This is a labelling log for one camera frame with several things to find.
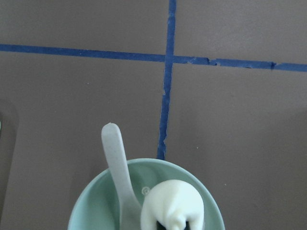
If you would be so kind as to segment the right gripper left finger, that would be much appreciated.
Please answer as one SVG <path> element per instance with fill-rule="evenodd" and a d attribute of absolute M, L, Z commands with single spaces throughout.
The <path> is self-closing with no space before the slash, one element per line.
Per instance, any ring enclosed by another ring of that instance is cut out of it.
<path fill-rule="evenodd" d="M 166 230 L 166 228 L 158 221 L 156 222 L 156 229 L 157 230 Z"/>

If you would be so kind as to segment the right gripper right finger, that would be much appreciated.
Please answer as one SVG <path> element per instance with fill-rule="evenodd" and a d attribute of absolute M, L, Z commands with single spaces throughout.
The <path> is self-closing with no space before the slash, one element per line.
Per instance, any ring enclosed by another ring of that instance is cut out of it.
<path fill-rule="evenodd" d="M 195 230 L 195 221 L 194 220 L 188 220 L 187 225 L 189 226 L 190 230 Z"/>

